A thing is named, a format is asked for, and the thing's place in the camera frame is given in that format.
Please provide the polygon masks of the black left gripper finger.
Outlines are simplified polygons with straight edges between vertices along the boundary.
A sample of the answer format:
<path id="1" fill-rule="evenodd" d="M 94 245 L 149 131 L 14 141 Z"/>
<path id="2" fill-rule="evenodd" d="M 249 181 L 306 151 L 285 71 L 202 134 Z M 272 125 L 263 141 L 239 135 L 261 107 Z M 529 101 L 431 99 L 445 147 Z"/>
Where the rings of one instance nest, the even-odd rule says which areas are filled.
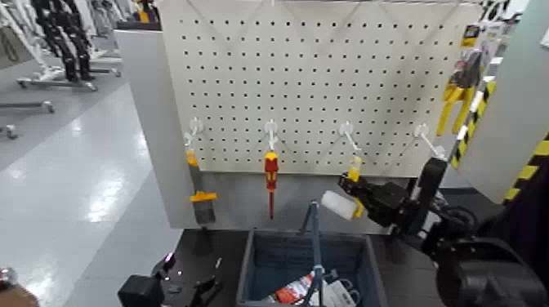
<path id="1" fill-rule="evenodd" d="M 175 263 L 176 257 L 174 256 L 174 252 L 169 252 L 153 267 L 152 275 L 154 277 L 167 277 Z"/>
<path id="2" fill-rule="evenodd" d="M 196 282 L 194 285 L 194 294 L 190 302 L 190 307 L 209 306 L 222 289 L 223 282 L 218 280 L 216 276 L 211 276 L 205 281 Z"/>

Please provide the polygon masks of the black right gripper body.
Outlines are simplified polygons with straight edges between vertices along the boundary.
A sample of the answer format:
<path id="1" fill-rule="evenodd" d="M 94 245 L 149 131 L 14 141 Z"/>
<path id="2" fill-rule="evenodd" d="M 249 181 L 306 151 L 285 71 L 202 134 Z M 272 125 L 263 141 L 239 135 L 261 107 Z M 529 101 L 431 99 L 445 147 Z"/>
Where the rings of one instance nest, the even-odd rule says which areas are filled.
<path id="1" fill-rule="evenodd" d="M 397 225 L 408 228 L 413 220 L 414 201 L 408 190 L 392 182 L 375 185 L 372 193 L 377 195 L 380 211 L 370 219 L 383 227 Z"/>

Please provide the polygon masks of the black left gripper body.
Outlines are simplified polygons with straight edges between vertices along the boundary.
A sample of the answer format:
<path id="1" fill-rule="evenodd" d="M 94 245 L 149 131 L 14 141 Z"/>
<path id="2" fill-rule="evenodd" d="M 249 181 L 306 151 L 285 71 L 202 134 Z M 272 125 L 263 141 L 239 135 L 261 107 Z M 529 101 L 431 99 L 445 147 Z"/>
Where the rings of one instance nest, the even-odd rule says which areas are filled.
<path id="1" fill-rule="evenodd" d="M 164 294 L 156 277 L 133 274 L 118 290 L 118 299 L 123 307 L 160 307 Z"/>

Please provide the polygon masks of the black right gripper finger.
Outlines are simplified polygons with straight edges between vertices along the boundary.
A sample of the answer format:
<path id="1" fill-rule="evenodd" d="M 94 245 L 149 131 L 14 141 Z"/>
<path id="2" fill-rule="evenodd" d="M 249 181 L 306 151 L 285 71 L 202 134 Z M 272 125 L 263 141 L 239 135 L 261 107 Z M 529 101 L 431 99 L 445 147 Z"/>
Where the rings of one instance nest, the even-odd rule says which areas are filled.
<path id="1" fill-rule="evenodd" d="M 347 172 L 339 176 L 337 184 L 346 194 L 356 198 L 365 197 L 373 191 L 373 185 L 365 177 L 359 176 L 357 180 L 353 180 Z"/>
<path id="2" fill-rule="evenodd" d="M 364 193 L 361 194 L 358 199 L 364 205 L 369 215 L 377 214 L 380 211 L 380 205 L 376 194 Z"/>

